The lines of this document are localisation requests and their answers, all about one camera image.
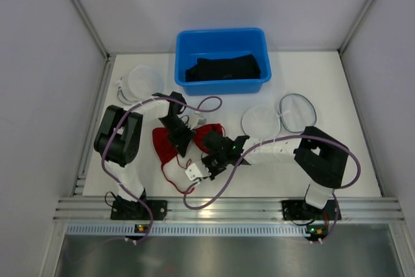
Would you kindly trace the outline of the red bra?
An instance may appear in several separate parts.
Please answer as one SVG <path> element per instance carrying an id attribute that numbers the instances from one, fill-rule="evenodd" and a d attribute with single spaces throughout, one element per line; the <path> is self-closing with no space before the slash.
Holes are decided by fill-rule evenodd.
<path id="1" fill-rule="evenodd" d="M 196 134 L 193 137 L 193 143 L 198 147 L 198 149 L 207 154 L 208 149 L 203 146 L 202 140 L 207 136 L 209 132 L 216 132 L 219 134 L 220 137 L 224 137 L 226 135 L 225 128 L 220 123 L 214 123 L 214 124 L 206 124 L 199 128 L 195 129 Z M 163 174 L 164 179 L 170 183 L 180 194 L 184 195 L 185 191 L 181 190 L 165 173 L 164 166 L 168 164 L 172 159 L 176 158 L 176 162 L 179 167 L 182 169 L 187 169 L 192 161 L 187 160 L 186 165 L 182 166 L 178 160 L 178 152 L 173 147 L 173 145 L 168 141 L 167 139 L 168 133 L 165 128 L 155 128 L 152 131 L 152 142 L 154 149 L 156 151 L 156 154 L 158 155 L 158 158 L 161 162 L 161 172 Z"/>

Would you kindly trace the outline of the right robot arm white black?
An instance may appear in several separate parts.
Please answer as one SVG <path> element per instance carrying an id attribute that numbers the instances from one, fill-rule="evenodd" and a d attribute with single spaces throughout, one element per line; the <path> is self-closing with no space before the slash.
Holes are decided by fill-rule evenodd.
<path id="1" fill-rule="evenodd" d="M 235 139 L 210 132 L 202 140 L 206 149 L 196 163 L 201 179 L 214 180 L 228 166 L 253 166 L 262 163 L 292 163 L 311 179 L 305 192 L 302 210 L 305 217 L 324 210 L 334 190 L 342 186 L 346 164 L 352 157 L 350 150 L 315 126 L 307 126 L 300 134 L 254 139 L 238 136 Z"/>

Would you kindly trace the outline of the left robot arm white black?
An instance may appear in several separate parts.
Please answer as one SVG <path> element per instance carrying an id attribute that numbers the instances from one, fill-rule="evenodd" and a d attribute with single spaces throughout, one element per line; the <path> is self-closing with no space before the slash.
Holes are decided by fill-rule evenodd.
<path id="1" fill-rule="evenodd" d="M 104 172 L 118 186 L 110 219 L 153 220 L 164 207 L 163 201 L 147 200 L 133 161 L 139 151 L 143 125 L 156 119 L 167 131 L 167 142 L 163 146 L 171 146 L 177 154 L 185 156 L 195 131 L 179 118 L 184 106 L 186 101 L 182 94 L 172 92 L 170 95 L 155 93 L 130 109 L 107 107 L 93 147 L 101 156 Z"/>

